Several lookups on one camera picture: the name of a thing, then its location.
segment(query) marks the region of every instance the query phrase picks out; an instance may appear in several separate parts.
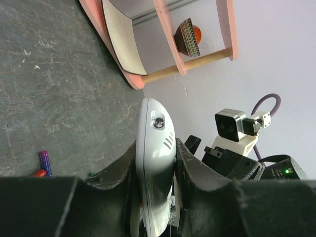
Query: brown bowl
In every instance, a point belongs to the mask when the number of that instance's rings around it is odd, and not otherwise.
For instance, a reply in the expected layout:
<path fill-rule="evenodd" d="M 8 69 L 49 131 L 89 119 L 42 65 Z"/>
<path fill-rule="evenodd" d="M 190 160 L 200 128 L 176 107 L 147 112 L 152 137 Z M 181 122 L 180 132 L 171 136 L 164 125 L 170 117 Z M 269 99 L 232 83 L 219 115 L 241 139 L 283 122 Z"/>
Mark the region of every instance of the brown bowl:
<path fill-rule="evenodd" d="M 189 57 L 200 56 L 191 18 L 183 21 L 174 35 L 178 51 Z"/>

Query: marker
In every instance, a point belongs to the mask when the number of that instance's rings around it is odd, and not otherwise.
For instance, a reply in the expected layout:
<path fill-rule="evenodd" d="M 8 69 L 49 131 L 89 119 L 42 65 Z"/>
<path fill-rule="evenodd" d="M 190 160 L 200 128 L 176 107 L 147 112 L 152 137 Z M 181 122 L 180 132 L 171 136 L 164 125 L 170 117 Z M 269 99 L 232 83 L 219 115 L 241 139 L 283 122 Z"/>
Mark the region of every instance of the marker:
<path fill-rule="evenodd" d="M 34 177 L 43 177 L 46 176 L 46 171 L 44 169 L 40 169 L 38 172 L 36 172 L 35 174 L 33 174 L 32 176 Z"/>
<path fill-rule="evenodd" d="M 41 162 L 41 167 L 46 171 L 46 176 L 51 177 L 51 169 L 50 169 L 50 163 L 49 163 L 49 157 L 47 151 L 42 151 L 39 153 L 39 158 Z"/>

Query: cable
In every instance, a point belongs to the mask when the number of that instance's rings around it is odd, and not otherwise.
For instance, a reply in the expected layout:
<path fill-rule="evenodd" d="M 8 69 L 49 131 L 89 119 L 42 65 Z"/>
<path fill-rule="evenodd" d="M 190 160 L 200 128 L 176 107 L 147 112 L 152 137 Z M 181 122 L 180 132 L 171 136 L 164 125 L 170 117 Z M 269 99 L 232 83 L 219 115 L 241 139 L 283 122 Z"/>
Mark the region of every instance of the cable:
<path fill-rule="evenodd" d="M 259 106 L 260 106 L 263 102 L 265 102 L 267 99 L 270 99 L 270 98 L 275 98 L 275 99 L 276 99 L 276 104 L 275 104 L 275 106 L 273 107 L 273 109 L 270 111 L 270 115 L 271 115 L 271 117 L 273 117 L 273 115 L 276 114 L 276 112 L 278 111 L 278 109 L 280 108 L 280 105 L 281 105 L 281 97 L 280 97 L 278 94 L 274 94 L 274 93 L 268 94 L 268 95 L 262 97 L 262 98 L 258 101 L 258 103 L 255 105 L 255 107 L 253 108 L 253 110 L 252 110 L 252 112 L 251 112 L 251 115 L 255 114 L 255 113 L 257 112 L 257 109 L 259 108 Z M 261 155 L 260 155 L 260 153 L 259 153 L 259 151 L 258 151 L 257 145 L 255 145 L 255 146 L 253 147 L 253 150 L 255 151 L 255 154 L 256 154 L 257 158 L 258 158 L 259 160 L 262 159 L 262 157 L 261 157 Z"/>

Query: square camera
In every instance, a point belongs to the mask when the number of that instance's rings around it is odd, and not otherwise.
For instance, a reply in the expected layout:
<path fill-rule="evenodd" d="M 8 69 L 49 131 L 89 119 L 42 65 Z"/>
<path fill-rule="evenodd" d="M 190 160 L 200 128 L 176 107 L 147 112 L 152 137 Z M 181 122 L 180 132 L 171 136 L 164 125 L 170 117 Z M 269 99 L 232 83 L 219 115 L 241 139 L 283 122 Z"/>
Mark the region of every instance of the square camera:
<path fill-rule="evenodd" d="M 239 110 L 223 109 L 215 114 L 218 135 L 239 142 L 239 133 L 243 134 L 242 120 L 246 113 Z"/>

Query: red marker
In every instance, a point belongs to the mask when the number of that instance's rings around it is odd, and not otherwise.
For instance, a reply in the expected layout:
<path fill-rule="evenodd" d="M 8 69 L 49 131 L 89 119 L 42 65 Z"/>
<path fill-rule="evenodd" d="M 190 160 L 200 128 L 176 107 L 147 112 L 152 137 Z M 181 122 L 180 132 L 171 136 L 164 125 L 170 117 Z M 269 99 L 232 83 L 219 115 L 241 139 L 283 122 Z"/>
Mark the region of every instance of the red marker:
<path fill-rule="evenodd" d="M 34 177 L 43 177 L 46 176 L 46 171 L 44 169 L 40 169 L 38 172 L 36 172 L 35 174 L 33 174 L 32 176 Z"/>

